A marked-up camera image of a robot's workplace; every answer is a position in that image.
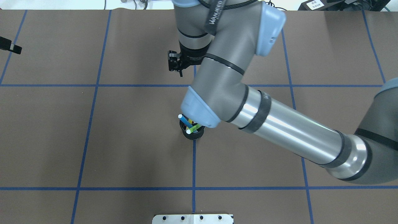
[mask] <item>marker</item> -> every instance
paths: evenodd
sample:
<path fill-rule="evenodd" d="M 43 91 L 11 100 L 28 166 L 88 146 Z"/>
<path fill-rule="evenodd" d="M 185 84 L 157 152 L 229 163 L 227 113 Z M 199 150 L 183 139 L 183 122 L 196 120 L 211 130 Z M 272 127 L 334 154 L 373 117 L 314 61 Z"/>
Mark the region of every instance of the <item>marker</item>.
<path fill-rule="evenodd" d="M 195 126 L 189 128 L 189 129 L 187 130 L 187 134 L 191 134 L 192 132 L 197 132 L 196 129 L 200 128 L 201 126 L 202 126 L 202 125 L 200 125 L 200 124 L 196 124 Z"/>
<path fill-rule="evenodd" d="M 182 116 L 182 114 L 179 114 L 179 115 L 178 115 L 178 118 L 179 118 L 187 127 L 189 127 L 189 128 L 192 127 L 192 124 L 190 124 L 190 123 L 187 121 L 187 119 L 186 119 L 184 116 Z"/>

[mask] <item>light blue joint cap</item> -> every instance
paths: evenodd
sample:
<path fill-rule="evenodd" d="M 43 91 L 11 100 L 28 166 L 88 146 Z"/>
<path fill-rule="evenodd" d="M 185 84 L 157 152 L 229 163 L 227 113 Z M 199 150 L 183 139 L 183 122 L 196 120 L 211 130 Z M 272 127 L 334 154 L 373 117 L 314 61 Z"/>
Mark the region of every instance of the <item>light blue joint cap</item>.
<path fill-rule="evenodd" d="M 200 4 L 198 0 L 172 0 L 172 2 L 180 8 L 189 8 Z"/>
<path fill-rule="evenodd" d="M 208 128 L 215 128 L 221 122 L 214 111 L 190 86 L 182 101 L 181 111 L 188 118 Z"/>
<path fill-rule="evenodd" d="M 267 56 L 285 24 L 286 15 L 265 2 L 261 3 L 262 10 L 256 54 Z"/>
<path fill-rule="evenodd" d="M 391 89 L 391 88 L 396 88 L 396 87 L 398 87 L 398 77 L 393 78 L 393 79 L 390 79 L 389 81 L 387 81 L 387 82 L 381 87 L 381 90 L 375 95 L 375 97 L 376 97 L 379 93 L 381 93 L 381 92 L 383 92 L 383 91 L 386 91 L 386 90 Z"/>

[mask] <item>green marker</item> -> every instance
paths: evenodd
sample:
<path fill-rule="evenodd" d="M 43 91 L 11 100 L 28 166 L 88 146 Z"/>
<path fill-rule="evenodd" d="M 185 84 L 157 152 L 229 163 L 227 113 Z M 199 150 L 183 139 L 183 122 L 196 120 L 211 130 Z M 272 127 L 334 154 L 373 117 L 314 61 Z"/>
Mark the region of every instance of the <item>green marker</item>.
<path fill-rule="evenodd" d="M 196 131 L 196 129 L 200 128 L 202 125 L 196 124 L 195 126 L 191 127 L 187 130 L 187 134 L 191 134 L 192 132 Z"/>

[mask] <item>grid line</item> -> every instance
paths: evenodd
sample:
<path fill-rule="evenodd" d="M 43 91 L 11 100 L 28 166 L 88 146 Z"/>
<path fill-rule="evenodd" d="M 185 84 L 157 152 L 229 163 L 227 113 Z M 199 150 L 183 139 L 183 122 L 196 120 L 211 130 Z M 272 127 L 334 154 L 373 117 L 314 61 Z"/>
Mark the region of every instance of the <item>grid line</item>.
<path fill-rule="evenodd" d="M 0 84 L 2 87 L 96 87 L 96 84 Z M 189 84 L 99 84 L 98 87 L 188 87 Z M 248 84 L 250 87 L 382 87 L 366 84 Z"/>
<path fill-rule="evenodd" d="M 293 92 L 292 77 L 291 77 L 291 74 L 290 74 L 289 58 L 287 56 L 285 33 L 283 32 L 283 29 L 281 31 L 281 34 L 282 34 L 283 50 L 285 51 L 287 76 L 289 78 L 290 95 L 291 95 L 291 98 L 292 98 L 293 109 L 296 109 L 296 102 L 295 102 L 295 96 L 294 96 L 294 92 Z M 311 195 L 310 195 L 310 190 L 308 189 L 307 171 L 306 171 L 306 168 L 305 168 L 304 158 L 302 158 L 302 157 L 301 157 L 301 165 L 302 165 L 302 172 L 303 172 L 303 175 L 304 175 L 305 191 L 306 191 L 306 195 L 307 195 L 308 212 L 309 212 L 309 215 L 310 215 L 311 224 L 314 224 L 314 217 L 312 215 Z"/>
<path fill-rule="evenodd" d="M 192 213 L 196 211 L 196 140 L 192 141 Z"/>
<path fill-rule="evenodd" d="M 191 191 L 193 187 L 0 187 L 0 191 Z M 196 191 L 289 191 L 289 190 L 398 189 L 398 185 L 292 186 L 292 187 L 195 187 Z"/>
<path fill-rule="evenodd" d="M 93 103 L 92 103 L 92 106 L 91 106 L 90 119 L 89 119 L 89 121 L 88 121 L 88 128 L 87 128 L 87 134 L 86 134 L 86 142 L 84 143 L 84 150 L 83 150 L 83 156 L 82 156 L 82 163 L 81 163 L 81 165 L 80 165 L 79 179 L 78 179 L 78 183 L 77 183 L 76 196 L 75 196 L 75 201 L 74 201 L 74 204 L 73 204 L 72 217 L 71 217 L 71 219 L 70 219 L 70 224 L 73 224 L 73 223 L 74 223 L 74 218 L 75 218 L 75 214 L 76 214 L 77 203 L 78 203 L 78 199 L 79 199 L 80 185 L 81 185 L 81 183 L 82 183 L 84 162 L 85 162 L 85 160 L 86 160 L 86 153 L 87 153 L 88 140 L 89 140 L 89 137 L 90 137 L 91 124 L 92 124 L 92 120 L 93 120 L 94 108 L 95 108 L 95 105 L 96 105 L 96 98 L 97 98 L 97 93 L 98 93 L 98 85 L 99 85 L 99 83 L 100 83 L 101 69 L 102 69 L 102 61 L 103 61 L 103 56 L 104 56 L 104 54 L 105 54 L 106 40 L 107 40 L 107 37 L 108 37 L 108 30 L 109 30 L 109 23 L 110 23 L 110 21 L 111 21 L 111 15 L 112 15 L 112 10 L 109 11 L 108 22 L 107 22 L 106 30 L 105 30 L 105 37 L 104 37 L 103 46 L 102 46 L 101 59 L 100 59 L 100 61 L 99 61 L 100 64 L 99 64 L 99 68 L 98 68 L 98 75 L 97 75 L 96 88 L 95 88 L 95 91 L 94 91 Z"/>
<path fill-rule="evenodd" d="M 373 45 L 371 33 L 369 31 L 368 22 L 366 21 L 366 16 L 365 16 L 365 11 L 364 10 L 362 10 L 362 16 L 363 16 L 363 21 L 365 22 L 366 32 L 368 33 L 369 42 L 371 44 L 371 47 L 372 47 L 372 50 L 373 50 L 373 54 L 375 55 L 375 59 L 376 59 L 376 62 L 377 62 L 378 69 L 380 71 L 381 79 L 383 80 L 383 83 L 386 83 L 386 79 L 384 78 L 383 70 L 381 69 L 381 65 L 380 65 L 380 62 L 378 60 L 375 47 Z"/>
<path fill-rule="evenodd" d="M 18 31 L 17 31 L 17 35 L 15 35 L 15 39 L 14 39 L 13 44 L 17 44 L 18 36 L 20 35 L 23 22 L 25 21 L 25 18 L 26 18 L 26 14 L 27 14 L 27 10 L 25 10 L 25 12 L 24 12 L 24 14 L 23 14 L 23 17 L 22 17 L 20 26 L 19 26 Z M 3 78 L 4 78 L 4 75 L 6 74 L 6 70 L 7 70 L 7 67 L 8 67 L 8 63 L 9 63 L 10 60 L 11 60 L 11 55 L 12 55 L 12 52 L 10 52 L 10 53 L 8 54 L 8 58 L 7 58 L 6 64 L 4 65 L 3 73 L 1 74 L 1 77 L 0 77 L 0 84 L 3 82 Z"/>

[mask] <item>white metal plate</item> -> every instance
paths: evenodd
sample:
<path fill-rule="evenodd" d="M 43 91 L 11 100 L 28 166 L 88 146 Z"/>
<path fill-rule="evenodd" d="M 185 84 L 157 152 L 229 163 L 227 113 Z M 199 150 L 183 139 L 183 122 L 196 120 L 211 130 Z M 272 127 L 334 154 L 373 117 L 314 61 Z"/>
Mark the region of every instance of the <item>white metal plate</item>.
<path fill-rule="evenodd" d="M 315 10 L 317 8 L 324 6 L 324 4 L 320 0 L 315 0 L 315 1 L 309 2 L 309 3 L 307 3 L 307 5 L 311 10 Z"/>
<path fill-rule="evenodd" d="M 234 224 L 231 214 L 156 215 L 152 224 Z"/>

